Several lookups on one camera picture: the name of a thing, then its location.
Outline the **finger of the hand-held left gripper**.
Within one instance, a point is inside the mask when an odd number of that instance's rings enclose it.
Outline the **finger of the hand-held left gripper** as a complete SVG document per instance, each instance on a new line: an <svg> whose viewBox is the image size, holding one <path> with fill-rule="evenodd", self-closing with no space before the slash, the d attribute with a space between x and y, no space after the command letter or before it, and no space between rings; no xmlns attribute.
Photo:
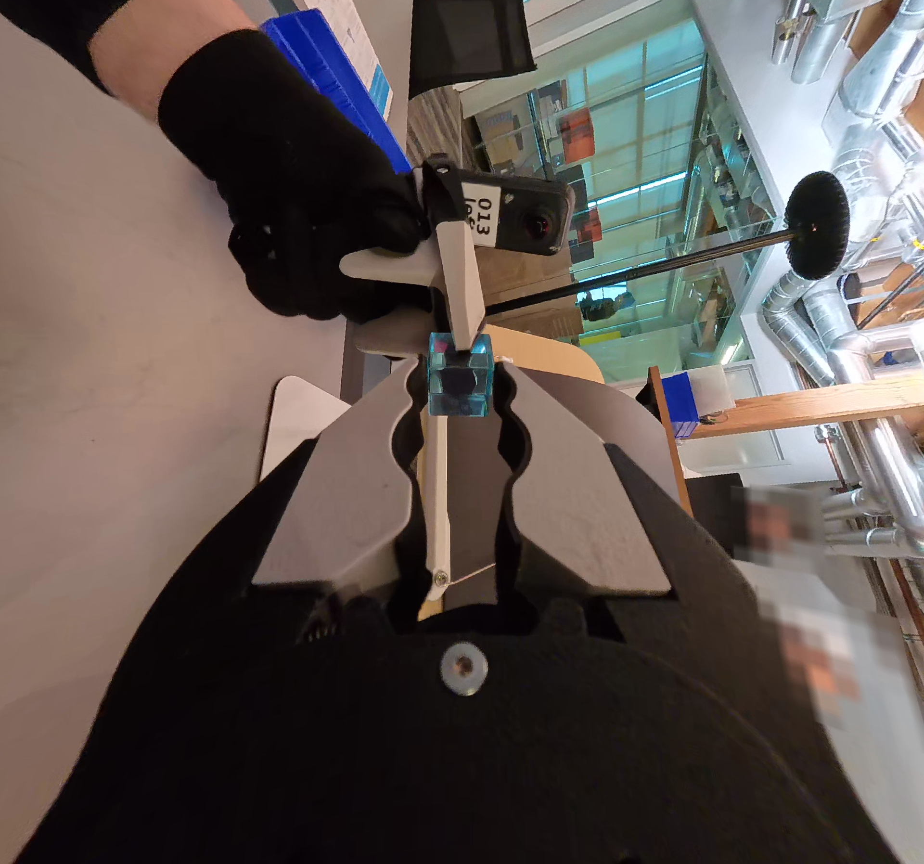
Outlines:
<svg viewBox="0 0 924 864"><path fill-rule="evenodd" d="M441 222L436 225L435 234L454 345L458 351L469 352L486 318L471 230L467 222Z"/></svg>

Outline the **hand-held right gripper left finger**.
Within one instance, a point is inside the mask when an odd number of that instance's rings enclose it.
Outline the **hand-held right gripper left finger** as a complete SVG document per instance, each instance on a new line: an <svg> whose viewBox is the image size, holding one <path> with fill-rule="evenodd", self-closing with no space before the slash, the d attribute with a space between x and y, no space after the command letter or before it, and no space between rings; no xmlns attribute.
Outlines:
<svg viewBox="0 0 924 864"><path fill-rule="evenodd" d="M414 472L425 366L408 359L322 431L253 583L391 593L401 536L425 536Z"/></svg>

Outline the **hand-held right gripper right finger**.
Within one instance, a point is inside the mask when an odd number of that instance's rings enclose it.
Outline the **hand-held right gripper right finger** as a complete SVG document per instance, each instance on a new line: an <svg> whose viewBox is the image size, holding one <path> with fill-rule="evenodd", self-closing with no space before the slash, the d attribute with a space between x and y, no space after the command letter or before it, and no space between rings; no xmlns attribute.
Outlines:
<svg viewBox="0 0 924 864"><path fill-rule="evenodd" d="M662 597L671 583L604 440L511 363L496 367L511 476L496 536L498 597Z"/></svg>

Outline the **translucent blue cube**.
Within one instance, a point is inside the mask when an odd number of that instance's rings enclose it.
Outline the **translucent blue cube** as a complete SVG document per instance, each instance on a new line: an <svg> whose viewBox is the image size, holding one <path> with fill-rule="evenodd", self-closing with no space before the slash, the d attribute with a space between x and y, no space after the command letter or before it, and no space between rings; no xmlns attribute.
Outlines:
<svg viewBox="0 0 924 864"><path fill-rule="evenodd" d="M459 350L450 333L432 332L426 359L429 415L486 417L493 370L494 355L487 334L479 335L472 349Z"/></svg>

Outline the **blue plastic bin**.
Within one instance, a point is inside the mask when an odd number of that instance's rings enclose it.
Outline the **blue plastic bin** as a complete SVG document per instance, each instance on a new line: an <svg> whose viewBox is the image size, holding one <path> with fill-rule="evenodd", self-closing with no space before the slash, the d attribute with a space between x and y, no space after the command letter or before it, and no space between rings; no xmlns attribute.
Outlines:
<svg viewBox="0 0 924 864"><path fill-rule="evenodd" d="M369 90L316 8L279 15L260 28L308 84L385 153L396 172L411 171L412 165L382 112L391 89L378 63Z"/></svg>

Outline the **person's left hand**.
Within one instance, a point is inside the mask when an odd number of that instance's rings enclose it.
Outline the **person's left hand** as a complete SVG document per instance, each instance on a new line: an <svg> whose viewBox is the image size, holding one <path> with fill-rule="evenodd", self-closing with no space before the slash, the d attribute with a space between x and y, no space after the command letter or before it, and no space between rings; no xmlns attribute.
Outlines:
<svg viewBox="0 0 924 864"><path fill-rule="evenodd" d="M158 124L225 200L229 250L272 313L362 324L433 309L428 288L354 279L350 253L414 252L430 234L412 175L294 69L262 32L199 49L169 80Z"/></svg>

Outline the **brown cardboard box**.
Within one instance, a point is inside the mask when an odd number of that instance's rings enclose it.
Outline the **brown cardboard box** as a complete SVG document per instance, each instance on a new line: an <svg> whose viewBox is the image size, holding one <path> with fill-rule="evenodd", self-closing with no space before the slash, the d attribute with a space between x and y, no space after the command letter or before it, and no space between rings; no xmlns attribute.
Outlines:
<svg viewBox="0 0 924 864"><path fill-rule="evenodd" d="M567 246L548 257L478 246L476 259L486 307L572 283ZM567 342L573 342L583 331L575 296L491 315L487 323Z"/></svg>

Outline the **orange 3d printer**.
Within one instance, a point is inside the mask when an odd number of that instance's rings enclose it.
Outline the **orange 3d printer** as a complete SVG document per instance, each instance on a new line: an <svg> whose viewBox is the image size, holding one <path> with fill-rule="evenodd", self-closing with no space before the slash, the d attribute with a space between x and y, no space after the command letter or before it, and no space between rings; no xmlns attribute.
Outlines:
<svg viewBox="0 0 924 864"><path fill-rule="evenodd" d="M594 156L596 151L591 110L575 109L558 119L564 161L567 165L580 163Z"/></svg>

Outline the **white metal stand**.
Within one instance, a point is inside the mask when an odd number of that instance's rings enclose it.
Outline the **white metal stand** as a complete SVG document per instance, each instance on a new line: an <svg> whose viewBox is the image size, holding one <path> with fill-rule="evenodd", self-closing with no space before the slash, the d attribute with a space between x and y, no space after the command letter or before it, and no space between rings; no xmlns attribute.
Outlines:
<svg viewBox="0 0 924 864"><path fill-rule="evenodd" d="M302 442L312 440L340 418L350 404L295 375L283 377L273 390L261 452L259 479L263 480ZM448 419L421 416L424 443L416 471L422 488L427 530L427 567L432 587L420 619L443 610L451 584L451 526L448 515Z"/></svg>

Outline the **black board with wooden edge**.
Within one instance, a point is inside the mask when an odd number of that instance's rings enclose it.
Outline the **black board with wooden edge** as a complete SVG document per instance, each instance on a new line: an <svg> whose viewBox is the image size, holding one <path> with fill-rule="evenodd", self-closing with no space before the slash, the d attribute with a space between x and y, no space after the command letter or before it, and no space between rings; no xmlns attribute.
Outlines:
<svg viewBox="0 0 924 864"><path fill-rule="evenodd" d="M587 352L497 325L486 326L485 332L491 336L497 359L510 359L530 371L541 388L605 442L619 446L692 514L676 443L633 396L603 382ZM477 601L490 581L502 493L511 473L498 450L500 431L501 420L495 413L448 422L452 581L445 593L446 606Z"/></svg>

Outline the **blue storage box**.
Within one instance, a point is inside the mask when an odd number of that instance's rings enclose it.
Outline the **blue storage box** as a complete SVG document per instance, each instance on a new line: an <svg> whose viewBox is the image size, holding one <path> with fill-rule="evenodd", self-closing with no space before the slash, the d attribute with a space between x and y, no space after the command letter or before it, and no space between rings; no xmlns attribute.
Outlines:
<svg viewBox="0 0 924 864"><path fill-rule="evenodd" d="M699 426L700 416L688 372L662 378L668 419L678 441L691 437Z"/></svg>

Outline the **black mesh office chair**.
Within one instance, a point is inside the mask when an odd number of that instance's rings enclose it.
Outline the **black mesh office chair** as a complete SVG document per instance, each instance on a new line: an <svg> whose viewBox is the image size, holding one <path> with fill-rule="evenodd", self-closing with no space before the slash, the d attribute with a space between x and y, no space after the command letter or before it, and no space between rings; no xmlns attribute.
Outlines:
<svg viewBox="0 0 924 864"><path fill-rule="evenodd" d="M536 69L524 0L413 0L410 100Z"/></svg>

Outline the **black floor lamp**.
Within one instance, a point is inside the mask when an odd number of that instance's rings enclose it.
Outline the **black floor lamp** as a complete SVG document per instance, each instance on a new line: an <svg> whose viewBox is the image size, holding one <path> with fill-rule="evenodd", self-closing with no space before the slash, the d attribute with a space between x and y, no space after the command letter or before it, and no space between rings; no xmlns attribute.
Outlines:
<svg viewBox="0 0 924 864"><path fill-rule="evenodd" d="M805 280L817 281L834 273L841 265L847 252L849 229L849 201L844 187L834 174L819 171L803 177L793 189L781 230L651 261L525 297L511 298L488 306L486 315L491 317L527 309L598 288L628 284L779 244L786 247L786 257L792 271Z"/></svg>

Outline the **wooden post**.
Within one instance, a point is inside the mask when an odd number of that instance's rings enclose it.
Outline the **wooden post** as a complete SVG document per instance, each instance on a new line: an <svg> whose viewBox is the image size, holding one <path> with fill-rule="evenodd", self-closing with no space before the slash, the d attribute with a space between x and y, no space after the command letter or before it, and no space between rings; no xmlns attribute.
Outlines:
<svg viewBox="0 0 924 864"><path fill-rule="evenodd" d="M712 422L700 423L692 437L704 439L903 417L918 415L922 408L922 373L898 373L865 384L835 385L741 399Z"/></svg>

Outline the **silver ventilation duct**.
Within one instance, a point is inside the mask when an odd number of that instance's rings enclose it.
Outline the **silver ventilation duct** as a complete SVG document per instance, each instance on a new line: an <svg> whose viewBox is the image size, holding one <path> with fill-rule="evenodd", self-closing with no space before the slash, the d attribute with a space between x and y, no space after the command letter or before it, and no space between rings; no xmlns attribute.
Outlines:
<svg viewBox="0 0 924 864"><path fill-rule="evenodd" d="M789 271L761 305L764 323L791 360L821 388L876 387L873 359L895 350L922 350L922 322L861 330L837 288L837 278L809 281ZM923 558L922 453L904 416L865 416L838 423L860 474L860 488L838 494L822 508L827 520L886 517L892 527L861 534L857 545L894 546Z"/></svg>
<svg viewBox="0 0 924 864"><path fill-rule="evenodd" d="M795 56L798 85L821 80L840 51L891 79L922 48L922 0L788 0L773 42L775 64Z"/></svg>

